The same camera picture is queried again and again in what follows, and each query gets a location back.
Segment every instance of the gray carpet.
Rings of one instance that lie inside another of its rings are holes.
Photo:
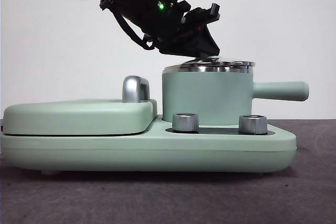
[[[45,177],[1,159],[2,223],[336,223],[336,120],[271,124],[298,140],[292,165],[272,174]]]

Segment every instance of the pot handle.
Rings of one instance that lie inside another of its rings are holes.
[[[309,86],[305,82],[254,83],[253,98],[300,101],[308,99]]]

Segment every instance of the chrome knob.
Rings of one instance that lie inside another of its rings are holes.
[[[198,131],[198,115],[187,113],[174,114],[173,130],[181,132]]]
[[[261,115],[242,115],[239,117],[239,131],[247,134],[266,134],[267,117]]]

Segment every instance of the metal handle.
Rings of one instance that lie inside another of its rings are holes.
[[[140,76],[127,76],[122,86],[122,102],[139,103],[149,100],[149,82]]]
[[[254,83],[253,98],[305,101],[308,96],[309,87],[305,82]]]

